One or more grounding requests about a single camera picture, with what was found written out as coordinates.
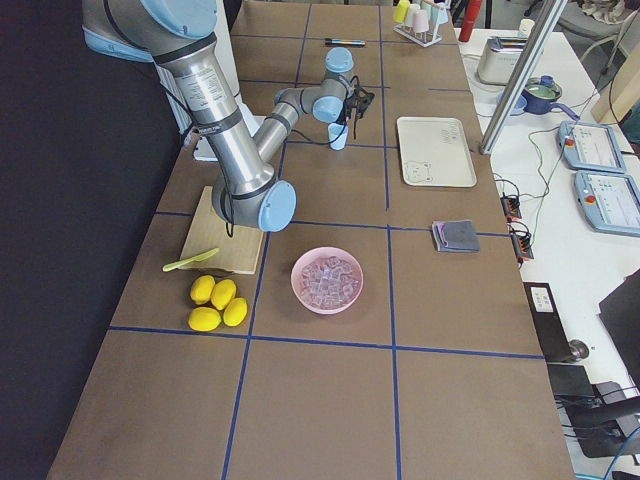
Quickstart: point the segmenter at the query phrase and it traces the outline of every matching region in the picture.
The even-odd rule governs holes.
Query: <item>white label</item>
[[[533,298],[533,305],[536,307],[536,312],[553,313],[551,297],[546,288],[531,287],[531,297]]]
[[[176,78],[176,83],[191,110],[205,110],[211,104],[227,99],[222,82],[213,68]]]

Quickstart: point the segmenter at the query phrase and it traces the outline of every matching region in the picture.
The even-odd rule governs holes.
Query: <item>pot handle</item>
[[[580,120],[580,116],[574,112],[573,110],[571,110],[569,107],[567,107],[564,103],[556,103],[556,102],[552,102],[549,105],[552,109],[553,108],[559,108],[560,110],[562,110],[564,113],[566,113],[567,115],[569,115],[569,117],[571,118],[571,120],[575,120],[578,121]]]

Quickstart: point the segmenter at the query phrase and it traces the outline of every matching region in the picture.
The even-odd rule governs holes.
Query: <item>lemon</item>
[[[227,327],[237,327],[245,319],[248,311],[249,306],[246,299],[242,297],[234,298],[229,302],[222,314],[222,320]]]
[[[216,284],[216,280],[211,275],[198,277],[191,285],[189,296],[196,305],[204,305],[211,298],[211,292]]]
[[[211,303],[218,310],[224,310],[236,296],[237,287],[233,280],[227,278],[216,283],[211,292]]]
[[[197,332],[215,330],[221,322],[220,313],[211,307],[196,307],[189,314],[189,326]]]

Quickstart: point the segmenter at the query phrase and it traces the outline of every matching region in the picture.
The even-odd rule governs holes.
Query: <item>red bottle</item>
[[[482,0],[469,0],[469,3],[464,14],[464,20],[462,21],[462,28],[460,29],[460,36],[458,41],[468,42],[473,31],[473,26],[476,23],[478,14],[480,13],[480,7],[482,6]]]

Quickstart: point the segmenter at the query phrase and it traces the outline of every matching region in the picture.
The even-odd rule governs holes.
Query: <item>black marker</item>
[[[343,40],[341,38],[325,38],[324,44],[327,47],[364,47],[364,40]]]

